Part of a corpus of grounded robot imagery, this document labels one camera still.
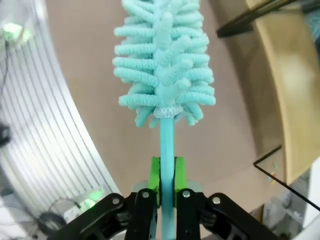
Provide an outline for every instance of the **green light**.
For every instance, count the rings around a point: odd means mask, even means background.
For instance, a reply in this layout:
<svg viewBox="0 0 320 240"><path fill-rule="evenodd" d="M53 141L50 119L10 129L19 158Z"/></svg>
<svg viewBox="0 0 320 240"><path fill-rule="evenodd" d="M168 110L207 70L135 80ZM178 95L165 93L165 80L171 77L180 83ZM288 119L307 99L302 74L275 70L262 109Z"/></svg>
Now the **green light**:
<svg viewBox="0 0 320 240"><path fill-rule="evenodd" d="M92 199L87 198L83 202L83 206L81 207L81 211L84 213L88 209L92 208L94 205L96 205L96 202L93 201Z"/></svg>
<svg viewBox="0 0 320 240"><path fill-rule="evenodd" d="M105 196L105 191L99 190L99 191L95 191L93 193L90 194L90 199L98 202L99 200L101 200L103 197Z"/></svg>
<svg viewBox="0 0 320 240"><path fill-rule="evenodd" d="M4 37L6 40L15 40L19 38L21 33L23 33L23 41L27 41L32 37L32 32L29 29L24 29L23 26L15 23L7 23L3 25L3 31L5 33Z"/></svg>

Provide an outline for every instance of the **cable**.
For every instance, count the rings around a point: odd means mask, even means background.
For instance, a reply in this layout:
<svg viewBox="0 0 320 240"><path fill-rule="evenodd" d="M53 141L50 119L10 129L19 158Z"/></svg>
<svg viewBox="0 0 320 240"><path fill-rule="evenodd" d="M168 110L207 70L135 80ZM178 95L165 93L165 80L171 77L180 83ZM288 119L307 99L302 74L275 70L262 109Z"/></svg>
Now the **cable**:
<svg viewBox="0 0 320 240"><path fill-rule="evenodd" d="M73 203L77 208L81 209L81 205L76 200L73 200L72 198L67 198L67 197L61 197L61 198L58 198L57 200L55 200L48 208L48 211L41 213L39 217L34 217L27 209L23 209L22 207L19 207L19 206L2 204L2 205L0 205L0 208L18 209L18 210L28 214L31 218L33 218L32 226L34 226L34 224L36 223L37 227L34 231L29 230L27 232L27 235L29 236L31 234L31 232L33 232L32 238L36 239L38 237L36 235L36 232L38 231L38 229L40 229L41 232L43 232L45 235L52 236L55 234L55 232L57 230L59 230L60 228L62 228L63 226L65 226L67 224L66 220L64 219L64 217L61 214L57 214L57 213L54 213L51 211L53 206L60 201L69 201L69 202ZM17 222L10 222L10 223L0 223L0 226L12 226L15 224L23 224L23 223L30 223L30 222L31 221L17 221ZM23 237L8 238L8 240L18 240L18 239L25 239L25 238L23 238Z"/></svg>
<svg viewBox="0 0 320 240"><path fill-rule="evenodd" d="M0 98L2 98L3 96L3 92L4 92L4 88L7 82L7 78L8 78L8 71L9 71L9 47L10 44L7 40L4 40L4 48L5 48L5 70L3 73L3 78L2 78L2 84L0 86Z"/></svg>
<svg viewBox="0 0 320 240"><path fill-rule="evenodd" d="M81 205L76 201L76 200L73 200L72 198L67 198L67 197L60 197L58 198L57 200L55 200L49 207L48 209L48 212L50 212L51 208L58 202L61 202L61 201L69 201L69 202L72 202L78 209L81 209Z"/></svg>
<svg viewBox="0 0 320 240"><path fill-rule="evenodd" d="M5 240L27 240L27 238L23 236L11 237L4 231L0 231L0 234L5 237Z"/></svg>
<svg viewBox="0 0 320 240"><path fill-rule="evenodd" d="M53 236L59 229L67 225L66 220L54 212L44 212L38 218L38 227L47 236Z"/></svg>

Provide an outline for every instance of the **wooden panel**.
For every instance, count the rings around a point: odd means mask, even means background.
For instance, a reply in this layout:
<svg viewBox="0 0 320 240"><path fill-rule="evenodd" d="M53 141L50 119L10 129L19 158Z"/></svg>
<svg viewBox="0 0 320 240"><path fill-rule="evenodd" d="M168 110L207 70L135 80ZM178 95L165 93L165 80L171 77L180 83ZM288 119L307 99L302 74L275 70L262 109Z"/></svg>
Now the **wooden panel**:
<svg viewBox="0 0 320 240"><path fill-rule="evenodd" d="M248 9L245 0L212 2L222 26ZM279 103L268 60L260 38L254 32L223 39L227 43L250 117L257 156L282 144Z"/></svg>
<svg viewBox="0 0 320 240"><path fill-rule="evenodd" d="M262 0L246 0L249 7ZM320 156L320 69L301 14L269 14L256 21L279 102L292 183Z"/></svg>

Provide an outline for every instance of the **teal bottle brush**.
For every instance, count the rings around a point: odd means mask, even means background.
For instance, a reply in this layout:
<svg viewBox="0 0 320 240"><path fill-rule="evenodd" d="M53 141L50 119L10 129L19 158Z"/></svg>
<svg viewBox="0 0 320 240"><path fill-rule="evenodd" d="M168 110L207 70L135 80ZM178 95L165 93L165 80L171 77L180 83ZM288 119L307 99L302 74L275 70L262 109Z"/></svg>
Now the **teal bottle brush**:
<svg viewBox="0 0 320 240"><path fill-rule="evenodd" d="M160 125L162 239L175 239L173 180L174 125L185 117L190 126L204 117L200 105L214 105L213 72L205 54L199 0L122 0L129 16L115 29L126 39L115 47L114 74L132 84L121 106L136 110L142 127L153 115Z"/></svg>

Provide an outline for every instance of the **beige wall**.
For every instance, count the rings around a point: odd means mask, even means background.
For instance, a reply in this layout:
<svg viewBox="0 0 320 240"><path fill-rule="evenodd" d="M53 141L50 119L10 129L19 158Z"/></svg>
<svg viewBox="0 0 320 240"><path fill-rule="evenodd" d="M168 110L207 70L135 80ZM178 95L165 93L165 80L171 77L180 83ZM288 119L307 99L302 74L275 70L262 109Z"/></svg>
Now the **beige wall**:
<svg viewBox="0 0 320 240"><path fill-rule="evenodd" d="M255 145L237 74L209 0L201 1L217 104L203 107L204 119L176 125L176 155L184 156L187 176L207 195L224 192L246 210L263 203L275 187L252 164ZM129 86L114 77L113 34L123 24L120 0L48 0L49 25L57 57L78 108L108 170L123 194L146 180L152 156L159 155L159 129L135 126L135 112L118 105Z"/></svg>

